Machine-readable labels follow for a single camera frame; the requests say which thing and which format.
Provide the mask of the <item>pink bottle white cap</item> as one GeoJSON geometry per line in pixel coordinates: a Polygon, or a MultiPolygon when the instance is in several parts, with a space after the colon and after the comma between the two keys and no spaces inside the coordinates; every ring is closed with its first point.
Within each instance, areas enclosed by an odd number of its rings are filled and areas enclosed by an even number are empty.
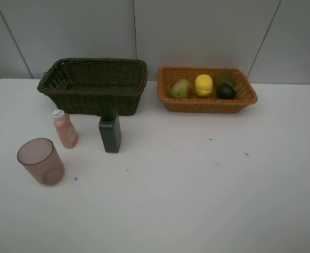
{"type": "Polygon", "coordinates": [[[71,122],[70,115],[59,109],[54,110],[52,115],[62,145],[67,149],[74,148],[78,142],[78,134],[71,122]]]}

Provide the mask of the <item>dark brown wicker basket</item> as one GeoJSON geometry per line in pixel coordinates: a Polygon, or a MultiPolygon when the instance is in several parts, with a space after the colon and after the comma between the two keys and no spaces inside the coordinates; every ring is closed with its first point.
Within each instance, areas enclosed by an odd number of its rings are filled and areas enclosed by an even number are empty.
{"type": "Polygon", "coordinates": [[[38,84],[38,91],[68,114],[100,115],[110,101],[119,115],[135,114],[147,84],[142,60],[65,58],[56,61],[38,84]]]}

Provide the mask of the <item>black bottle green label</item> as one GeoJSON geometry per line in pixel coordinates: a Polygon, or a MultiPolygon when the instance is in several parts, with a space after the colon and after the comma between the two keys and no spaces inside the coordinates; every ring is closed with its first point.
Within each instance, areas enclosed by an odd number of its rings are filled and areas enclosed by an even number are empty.
{"type": "Polygon", "coordinates": [[[107,153],[118,153],[122,140],[118,111],[110,101],[103,101],[99,105],[99,113],[98,128],[104,149],[107,153]]]}

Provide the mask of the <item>dark purple mangosteen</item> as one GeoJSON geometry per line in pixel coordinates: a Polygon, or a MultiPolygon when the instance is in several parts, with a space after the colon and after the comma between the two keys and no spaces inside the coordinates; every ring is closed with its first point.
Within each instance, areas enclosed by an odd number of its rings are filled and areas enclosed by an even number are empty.
{"type": "Polygon", "coordinates": [[[230,83],[225,82],[217,87],[216,96],[221,100],[233,100],[236,97],[236,90],[230,83]]]}

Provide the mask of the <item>green red mango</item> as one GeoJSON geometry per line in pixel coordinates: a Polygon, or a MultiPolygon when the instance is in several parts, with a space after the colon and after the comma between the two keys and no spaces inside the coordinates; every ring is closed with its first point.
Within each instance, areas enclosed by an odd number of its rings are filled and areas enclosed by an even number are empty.
{"type": "Polygon", "coordinates": [[[170,87],[169,94],[172,99],[190,99],[192,96],[192,86],[187,79],[180,79],[170,87]]]}

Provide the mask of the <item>brown kiwi fruit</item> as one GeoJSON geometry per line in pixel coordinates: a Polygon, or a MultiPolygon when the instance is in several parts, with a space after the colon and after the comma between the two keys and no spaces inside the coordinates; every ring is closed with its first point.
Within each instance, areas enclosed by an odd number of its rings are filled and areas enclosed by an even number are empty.
{"type": "Polygon", "coordinates": [[[219,86],[222,85],[223,83],[228,82],[233,84],[234,82],[234,73],[232,69],[221,69],[216,77],[215,77],[215,85],[219,86]]]}

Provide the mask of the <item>orange wicker basket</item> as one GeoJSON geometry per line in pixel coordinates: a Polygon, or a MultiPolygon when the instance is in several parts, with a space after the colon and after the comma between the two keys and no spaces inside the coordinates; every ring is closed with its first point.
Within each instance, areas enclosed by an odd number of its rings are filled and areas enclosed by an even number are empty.
{"type": "Polygon", "coordinates": [[[194,92],[189,99],[172,99],[169,90],[180,79],[189,80],[192,86],[198,75],[207,74],[216,78],[221,68],[165,66],[158,70],[157,91],[159,99],[166,108],[174,112],[198,113],[237,113],[241,109],[257,102],[258,98],[246,75],[239,69],[232,68],[236,97],[233,100],[220,100],[213,92],[207,98],[199,98],[194,92]]]}

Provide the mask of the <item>yellow lemon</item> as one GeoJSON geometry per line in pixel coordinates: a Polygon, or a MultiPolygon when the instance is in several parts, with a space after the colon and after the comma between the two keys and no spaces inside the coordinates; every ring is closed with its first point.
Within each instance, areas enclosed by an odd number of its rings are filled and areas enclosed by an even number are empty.
{"type": "Polygon", "coordinates": [[[194,87],[195,87],[195,94],[198,97],[201,98],[208,97],[213,92],[213,80],[207,74],[199,75],[195,79],[194,87]]]}

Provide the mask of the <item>translucent pink plastic cup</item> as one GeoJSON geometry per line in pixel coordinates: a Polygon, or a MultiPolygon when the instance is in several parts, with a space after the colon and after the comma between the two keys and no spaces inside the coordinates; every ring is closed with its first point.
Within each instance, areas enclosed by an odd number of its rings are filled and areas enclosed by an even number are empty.
{"type": "Polygon", "coordinates": [[[65,167],[53,142],[47,138],[26,142],[19,149],[17,160],[42,185],[57,184],[65,173],[65,167]]]}

